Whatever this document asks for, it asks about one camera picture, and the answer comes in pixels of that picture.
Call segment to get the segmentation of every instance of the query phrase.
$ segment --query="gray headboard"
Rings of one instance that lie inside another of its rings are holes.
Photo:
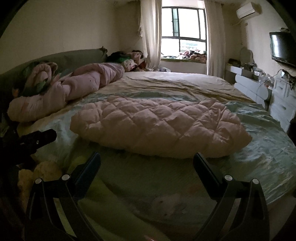
[[[80,66],[90,63],[103,63],[106,61],[107,50],[103,47],[100,49],[74,50],[62,53],[51,54],[38,59],[33,59],[24,64],[18,65],[13,69],[0,75],[0,91],[10,92],[14,83],[18,80],[20,73],[28,64],[34,61],[49,61],[58,64],[58,70],[76,69]]]

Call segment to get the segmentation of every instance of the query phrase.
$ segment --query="tv screen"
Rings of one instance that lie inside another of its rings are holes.
[[[274,32],[270,35],[271,58],[296,67],[296,42],[290,33]]]

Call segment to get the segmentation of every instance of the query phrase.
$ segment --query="window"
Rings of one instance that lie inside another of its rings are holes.
[[[205,10],[188,7],[162,8],[162,56],[179,56],[186,50],[207,50]]]

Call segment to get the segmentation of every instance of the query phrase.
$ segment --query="pink comforter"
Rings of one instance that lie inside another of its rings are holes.
[[[70,130],[102,146],[173,158],[197,152],[227,156],[252,140],[239,118],[214,98],[198,103],[111,96],[86,104],[72,117]]]
[[[70,100],[86,96],[117,81],[123,73],[124,69],[120,64],[82,66],[63,78],[53,78],[50,88],[43,95],[21,96],[12,100],[7,111],[8,116],[12,121],[36,121],[64,108]]]

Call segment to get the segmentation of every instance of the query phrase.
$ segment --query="window sill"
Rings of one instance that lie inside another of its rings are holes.
[[[200,60],[191,60],[191,59],[161,58],[160,60],[166,61],[166,62],[195,62],[200,64],[206,64],[205,62],[201,62]]]

